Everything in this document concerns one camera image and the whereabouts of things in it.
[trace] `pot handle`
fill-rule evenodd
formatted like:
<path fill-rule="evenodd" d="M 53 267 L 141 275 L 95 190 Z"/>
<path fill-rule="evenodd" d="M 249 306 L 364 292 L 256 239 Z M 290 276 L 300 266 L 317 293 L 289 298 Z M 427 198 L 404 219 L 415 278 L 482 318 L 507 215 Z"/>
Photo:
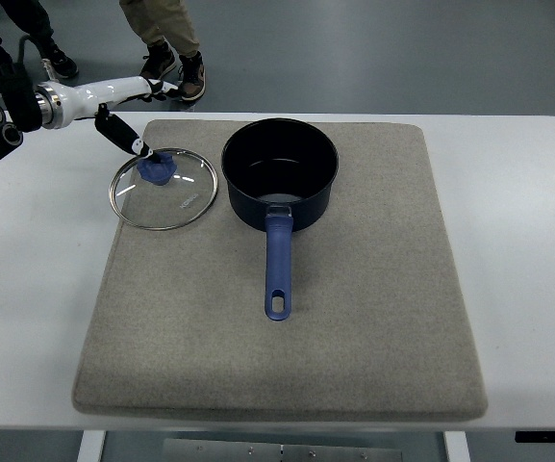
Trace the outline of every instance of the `pot handle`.
<path fill-rule="evenodd" d="M 271 205 L 266 210 L 266 293 L 265 312 L 273 321 L 283 321 L 292 309 L 291 234 L 294 219 L 290 207 Z M 284 300 L 284 309 L 275 311 L 275 298 Z"/>

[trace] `sneaker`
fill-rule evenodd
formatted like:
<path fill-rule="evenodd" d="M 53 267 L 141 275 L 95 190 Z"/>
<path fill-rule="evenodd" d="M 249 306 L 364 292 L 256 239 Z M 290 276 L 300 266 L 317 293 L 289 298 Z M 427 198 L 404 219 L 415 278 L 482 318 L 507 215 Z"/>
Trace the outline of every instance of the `sneaker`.
<path fill-rule="evenodd" d="M 50 60 L 55 72 L 64 79 L 70 79 L 78 74 L 78 66 L 65 53 L 59 49 L 59 46 L 53 44 L 44 47 L 44 54 Z"/>
<path fill-rule="evenodd" d="M 161 45 L 147 46 L 148 56 L 143 56 L 146 63 L 142 67 L 140 77 L 145 79 L 162 80 L 163 77 L 174 69 L 174 53 L 166 42 Z"/>
<path fill-rule="evenodd" d="M 186 58 L 185 56 L 179 56 L 179 58 L 183 65 L 179 70 L 179 75 L 182 77 L 179 85 L 181 99 L 183 101 L 195 101 L 204 94 L 205 88 L 202 55 L 198 52 L 193 58 Z"/>

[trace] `saucepan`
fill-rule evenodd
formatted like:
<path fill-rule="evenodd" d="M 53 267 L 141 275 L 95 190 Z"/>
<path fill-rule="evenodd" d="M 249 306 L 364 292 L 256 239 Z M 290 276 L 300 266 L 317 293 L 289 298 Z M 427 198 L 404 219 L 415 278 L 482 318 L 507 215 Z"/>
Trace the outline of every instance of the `saucepan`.
<path fill-rule="evenodd" d="M 339 168 L 337 149 L 309 123 L 267 118 L 226 142 L 221 167 L 234 212 L 266 232 L 265 313 L 283 321 L 291 312 L 291 233 L 324 214 Z"/>

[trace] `glass lid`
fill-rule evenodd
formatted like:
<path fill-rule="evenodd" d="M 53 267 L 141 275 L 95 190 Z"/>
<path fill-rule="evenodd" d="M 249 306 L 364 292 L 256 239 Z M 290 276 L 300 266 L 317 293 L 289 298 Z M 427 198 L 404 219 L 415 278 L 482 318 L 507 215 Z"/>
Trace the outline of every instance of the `glass lid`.
<path fill-rule="evenodd" d="M 180 228 L 213 204 L 217 195 L 215 169 L 186 149 L 154 152 L 156 157 L 134 158 L 119 169 L 109 189 L 111 205 L 117 215 L 137 228 Z"/>

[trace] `khaki pants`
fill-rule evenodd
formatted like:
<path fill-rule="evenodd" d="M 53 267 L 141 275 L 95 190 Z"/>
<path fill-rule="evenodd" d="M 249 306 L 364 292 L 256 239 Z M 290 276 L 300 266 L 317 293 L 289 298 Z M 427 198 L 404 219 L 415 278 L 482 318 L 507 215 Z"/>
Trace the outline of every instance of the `khaki pants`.
<path fill-rule="evenodd" d="M 119 0 L 132 30 L 147 45 L 166 39 L 177 54 L 191 58 L 200 47 L 184 0 Z"/>

